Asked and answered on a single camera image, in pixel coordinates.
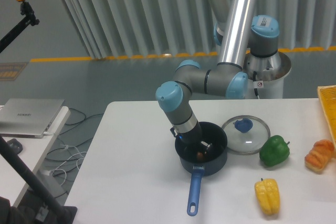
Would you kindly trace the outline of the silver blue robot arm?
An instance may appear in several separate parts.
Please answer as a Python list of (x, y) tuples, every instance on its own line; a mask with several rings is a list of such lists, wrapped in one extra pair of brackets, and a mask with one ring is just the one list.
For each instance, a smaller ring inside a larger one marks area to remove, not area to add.
[(213, 70), (202, 70), (193, 60), (177, 67), (174, 79), (158, 87), (155, 97), (172, 124), (175, 141), (196, 147), (205, 140), (205, 131), (189, 100), (193, 93), (242, 99), (247, 93), (248, 75), (243, 70), (247, 48), (252, 47), (251, 28), (256, 0), (211, 0), (217, 19), (214, 37), (220, 46)]

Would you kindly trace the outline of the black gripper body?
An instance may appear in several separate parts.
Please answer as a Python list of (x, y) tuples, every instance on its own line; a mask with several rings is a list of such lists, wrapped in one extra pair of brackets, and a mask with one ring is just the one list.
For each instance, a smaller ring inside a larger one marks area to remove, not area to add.
[(174, 127), (170, 128), (172, 135), (175, 137), (175, 142), (179, 146), (197, 145), (203, 140), (203, 131), (199, 122), (188, 132), (177, 132)]

